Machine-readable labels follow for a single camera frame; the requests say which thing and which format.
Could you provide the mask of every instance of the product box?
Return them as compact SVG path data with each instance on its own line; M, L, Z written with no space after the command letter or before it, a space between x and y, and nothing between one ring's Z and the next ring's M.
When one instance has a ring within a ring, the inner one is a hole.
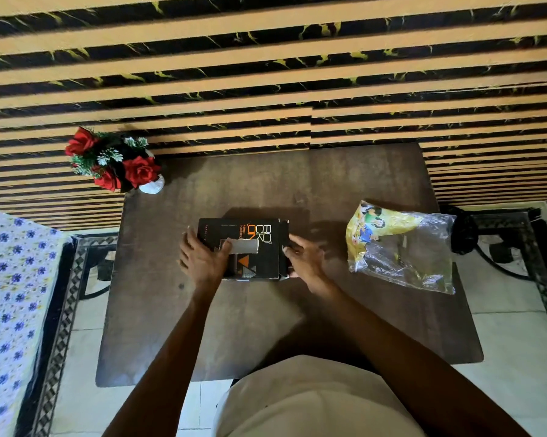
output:
M288 276L283 247L289 245L289 222L279 219L201 219L198 238L211 250L230 238L233 250L224 279L279 280Z

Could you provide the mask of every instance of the person's left hand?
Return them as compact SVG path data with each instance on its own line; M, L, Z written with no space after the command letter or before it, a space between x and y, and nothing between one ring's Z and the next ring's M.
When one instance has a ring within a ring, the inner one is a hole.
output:
M188 227L180 242L180 267L190 276L197 290L216 291L223 279L232 247L227 240L219 251L212 252Z

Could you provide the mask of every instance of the brown tabletop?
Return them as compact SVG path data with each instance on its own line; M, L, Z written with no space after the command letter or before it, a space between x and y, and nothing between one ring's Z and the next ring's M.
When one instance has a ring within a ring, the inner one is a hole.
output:
M98 386L138 382L181 316L192 288L177 266L178 242L202 217L288 219L292 232L326 242L326 271L366 307L451 364L483 359L457 276L456 294L446 295L347 269L344 233L361 199L394 210L438 211L415 143L166 164L167 184L160 194L132 191L126 197ZM302 352L368 366L300 279L223 282L210 308L193 380L240 378Z

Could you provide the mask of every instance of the white shirt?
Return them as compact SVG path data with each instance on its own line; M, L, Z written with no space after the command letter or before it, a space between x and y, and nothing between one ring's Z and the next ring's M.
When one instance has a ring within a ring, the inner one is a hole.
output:
M237 382L213 425L215 437L424 435L382 377L306 355Z

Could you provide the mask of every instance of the person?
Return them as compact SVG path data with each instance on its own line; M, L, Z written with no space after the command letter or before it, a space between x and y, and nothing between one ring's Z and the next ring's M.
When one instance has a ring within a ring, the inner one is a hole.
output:
M363 307L323 271L323 251L290 235L284 253L313 297L377 373L296 356L238 381L217 409L224 436L527 436L488 396L435 353ZM231 251L211 252L189 228L180 266L195 290L180 320L104 437L172 437L195 366L204 323Z

